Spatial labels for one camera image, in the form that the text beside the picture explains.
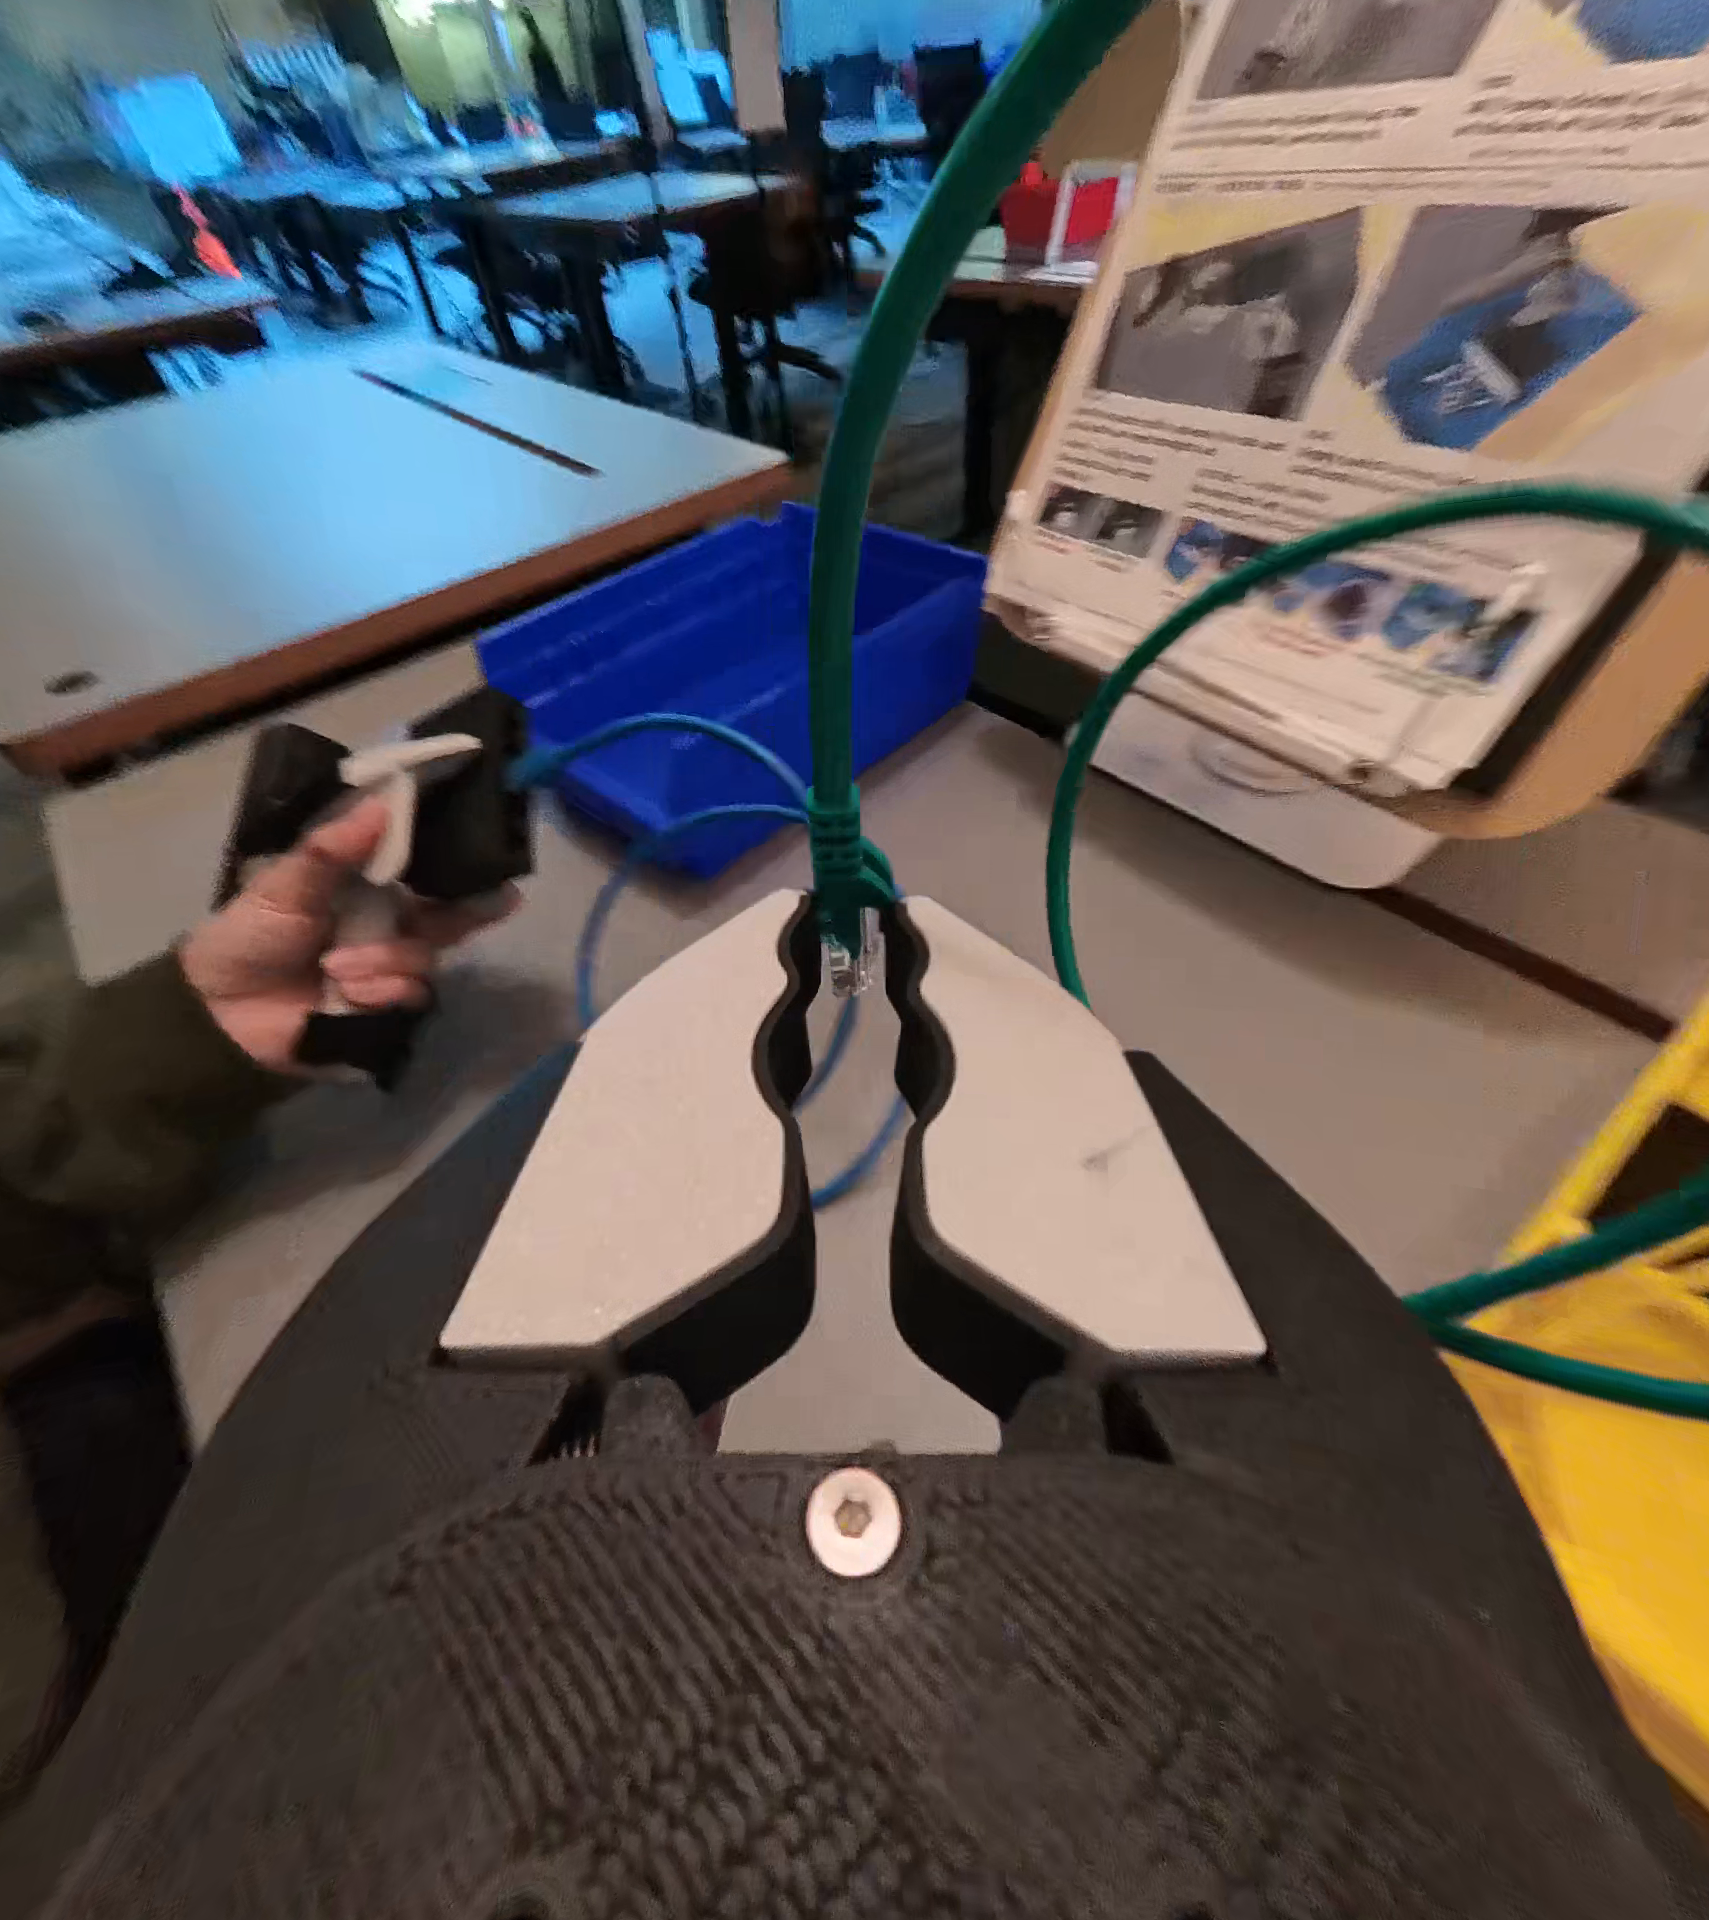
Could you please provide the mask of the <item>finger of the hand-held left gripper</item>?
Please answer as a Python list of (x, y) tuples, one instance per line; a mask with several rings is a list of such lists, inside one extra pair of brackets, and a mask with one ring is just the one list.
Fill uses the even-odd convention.
[(338, 760), (338, 786), (350, 797), (374, 793), (386, 828), (361, 878), (370, 886), (399, 886), (413, 858), (422, 793), (463, 771), (482, 753), (478, 733), (432, 733), (370, 746)]

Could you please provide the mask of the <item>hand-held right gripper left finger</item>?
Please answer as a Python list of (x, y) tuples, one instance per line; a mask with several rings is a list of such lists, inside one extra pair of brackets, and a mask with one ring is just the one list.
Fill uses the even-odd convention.
[(449, 1363), (608, 1366), (726, 1288), (812, 1290), (812, 905), (778, 889), (597, 1018), (443, 1321)]

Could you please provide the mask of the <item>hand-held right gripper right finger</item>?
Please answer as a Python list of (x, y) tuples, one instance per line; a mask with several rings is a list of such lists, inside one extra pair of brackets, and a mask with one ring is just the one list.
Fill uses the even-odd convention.
[(1142, 1076), (1077, 997), (929, 897), (887, 916), (908, 1109), (890, 1310), (993, 1417), (1047, 1378), (1264, 1363)]

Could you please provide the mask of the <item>blue plastic bin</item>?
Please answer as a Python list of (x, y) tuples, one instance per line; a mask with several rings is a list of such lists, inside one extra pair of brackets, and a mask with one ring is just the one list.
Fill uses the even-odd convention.
[[(808, 577), (816, 514), (736, 518), (521, 614), (478, 640), (490, 687), (521, 699), (532, 746), (633, 714), (712, 718), (812, 778)], [(858, 775), (958, 711), (975, 679), (986, 557), (869, 525), (858, 577)], [(637, 733), (574, 760), (558, 797), (633, 840), (718, 805), (783, 805), (783, 783), (708, 736)]]

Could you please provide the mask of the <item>yellow plastic bin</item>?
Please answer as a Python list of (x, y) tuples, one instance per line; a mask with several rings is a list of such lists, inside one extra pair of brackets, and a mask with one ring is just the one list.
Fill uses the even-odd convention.
[[(1709, 1122), (1709, 994), (1561, 1170), (1507, 1255), (1586, 1230), (1665, 1108)], [(1627, 1267), (1489, 1306), (1474, 1333), (1709, 1384), (1709, 1230)], [(1635, 1735), (1709, 1822), (1709, 1427), (1450, 1359), (1513, 1464)]]

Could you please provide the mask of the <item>person's left forearm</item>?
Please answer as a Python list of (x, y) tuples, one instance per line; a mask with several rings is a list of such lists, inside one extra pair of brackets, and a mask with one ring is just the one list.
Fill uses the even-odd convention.
[(146, 1295), (152, 1251), (291, 1091), (173, 955), (0, 1025), (0, 1334)]

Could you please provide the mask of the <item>person's left hand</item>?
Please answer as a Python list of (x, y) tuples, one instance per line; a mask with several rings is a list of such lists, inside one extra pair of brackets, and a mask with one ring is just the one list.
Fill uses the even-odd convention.
[(478, 900), (411, 900), (386, 934), (341, 932), (343, 900), (384, 833), (384, 798), (335, 808), (181, 944), (182, 980), (260, 1069), (316, 1075), (298, 1050), (327, 998), (346, 1014), (427, 1007), (438, 958), (521, 907), (521, 894), (506, 886)]

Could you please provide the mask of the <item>grey table with slot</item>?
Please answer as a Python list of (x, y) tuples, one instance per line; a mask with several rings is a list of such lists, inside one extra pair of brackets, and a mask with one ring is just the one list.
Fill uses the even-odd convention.
[(0, 755), (66, 778), (783, 503), (772, 446), (449, 348), (0, 436)]

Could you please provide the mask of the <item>grey stand base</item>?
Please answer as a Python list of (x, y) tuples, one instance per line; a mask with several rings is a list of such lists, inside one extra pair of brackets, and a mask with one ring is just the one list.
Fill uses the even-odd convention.
[(1334, 891), (1396, 889), (1441, 844), (1441, 835), (1141, 694), (1109, 717), (1090, 765)]

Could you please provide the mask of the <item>black office chair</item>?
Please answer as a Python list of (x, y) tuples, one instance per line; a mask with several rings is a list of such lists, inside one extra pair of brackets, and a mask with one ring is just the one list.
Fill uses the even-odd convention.
[(700, 173), (740, 181), (748, 191), (712, 216), (703, 241), (705, 263), (690, 282), (717, 331), (729, 429), (748, 429), (755, 395), (765, 388), (772, 429), (793, 453), (786, 371), (812, 371), (828, 384), (837, 384), (840, 371), (787, 341), (783, 324), (828, 291), (837, 260), (840, 194), (816, 70), (783, 72), (783, 113), (775, 134), (711, 131), (689, 135), (682, 149)]

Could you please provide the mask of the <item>black bin divider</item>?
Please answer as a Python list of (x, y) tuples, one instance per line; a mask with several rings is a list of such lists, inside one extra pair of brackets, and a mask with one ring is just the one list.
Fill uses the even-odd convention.
[(1617, 1174), (1590, 1205), (1586, 1220), (1603, 1226), (1685, 1188), (1709, 1166), (1709, 1122), (1665, 1108)]

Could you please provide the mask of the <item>red plastic bin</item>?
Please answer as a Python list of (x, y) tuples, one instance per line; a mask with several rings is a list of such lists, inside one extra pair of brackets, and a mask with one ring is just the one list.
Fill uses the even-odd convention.
[(1097, 259), (1127, 214), (1134, 160), (1077, 159), (1061, 174), (1030, 160), (998, 196), (1005, 256), (1020, 267), (1062, 267)]

